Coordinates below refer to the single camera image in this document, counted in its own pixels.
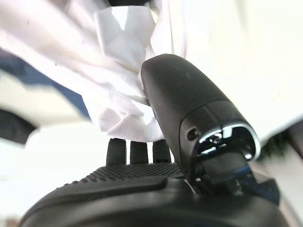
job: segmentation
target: white cloth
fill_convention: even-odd
[[[303,115],[299,1],[156,0],[154,11],[57,2],[0,0],[0,46],[81,94],[111,137],[163,138],[138,73],[166,52],[206,74],[262,140]]]

